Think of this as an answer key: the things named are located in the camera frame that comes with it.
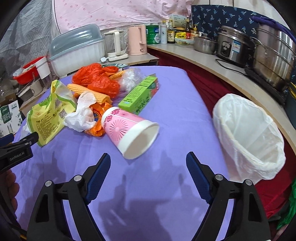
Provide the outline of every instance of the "red plastic bag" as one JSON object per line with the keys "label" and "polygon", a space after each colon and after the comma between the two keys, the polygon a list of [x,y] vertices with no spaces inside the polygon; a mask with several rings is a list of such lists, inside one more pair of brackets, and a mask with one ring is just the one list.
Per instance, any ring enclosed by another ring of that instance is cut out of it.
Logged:
{"label": "red plastic bag", "polygon": [[99,63],[93,63],[85,67],[81,67],[76,74],[72,77],[72,83],[87,87],[90,84],[89,76],[94,70],[101,70],[101,74],[105,71],[102,70],[102,66]]}
{"label": "red plastic bag", "polygon": [[111,98],[119,94],[119,83],[116,80],[109,79],[106,73],[98,74],[93,71],[89,79],[91,83],[87,86],[88,89],[109,95]]}
{"label": "red plastic bag", "polygon": [[108,73],[117,73],[119,69],[116,66],[108,66],[108,67],[102,68],[102,70]]}

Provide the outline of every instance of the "blue gripper pad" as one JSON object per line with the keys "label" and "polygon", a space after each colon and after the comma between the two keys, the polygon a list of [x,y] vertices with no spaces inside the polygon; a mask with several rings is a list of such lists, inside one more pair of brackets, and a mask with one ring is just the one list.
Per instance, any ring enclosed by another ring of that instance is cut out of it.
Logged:
{"label": "blue gripper pad", "polygon": [[87,184],[87,193],[84,197],[84,202],[88,205],[92,200],[95,200],[107,176],[111,166],[111,158],[105,153],[97,163],[96,170]]}
{"label": "blue gripper pad", "polygon": [[197,157],[192,153],[189,152],[186,156],[186,165],[188,168],[188,171],[193,179],[193,182],[198,190],[198,193],[200,194],[200,197],[208,204],[211,204],[213,201],[213,197],[211,195],[211,186],[208,182],[206,176],[204,175],[202,169],[197,164],[196,160],[198,161]]}
{"label": "blue gripper pad", "polygon": [[14,139],[15,137],[12,133],[0,138],[0,147],[8,145],[9,143],[13,142]]}

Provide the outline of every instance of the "green box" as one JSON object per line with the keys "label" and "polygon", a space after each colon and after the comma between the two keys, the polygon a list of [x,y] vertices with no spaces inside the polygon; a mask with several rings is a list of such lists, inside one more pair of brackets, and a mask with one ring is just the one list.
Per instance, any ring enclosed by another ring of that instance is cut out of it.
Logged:
{"label": "green box", "polygon": [[124,99],[118,107],[138,115],[159,89],[155,74],[143,79]]}

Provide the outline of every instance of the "wall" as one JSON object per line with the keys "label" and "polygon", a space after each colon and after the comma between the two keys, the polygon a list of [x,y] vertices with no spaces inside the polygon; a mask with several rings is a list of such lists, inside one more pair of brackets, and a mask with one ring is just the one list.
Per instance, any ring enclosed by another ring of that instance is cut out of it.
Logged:
{"label": "wall", "polygon": [[244,8],[272,18],[287,27],[277,10],[266,0],[194,0],[192,5],[213,4]]}

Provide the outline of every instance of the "green can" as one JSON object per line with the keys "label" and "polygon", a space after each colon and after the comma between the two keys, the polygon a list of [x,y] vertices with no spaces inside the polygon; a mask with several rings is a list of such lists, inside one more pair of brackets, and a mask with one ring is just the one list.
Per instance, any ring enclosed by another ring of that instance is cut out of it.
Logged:
{"label": "green can", "polygon": [[146,38],[147,44],[159,44],[159,26],[158,25],[146,25]]}

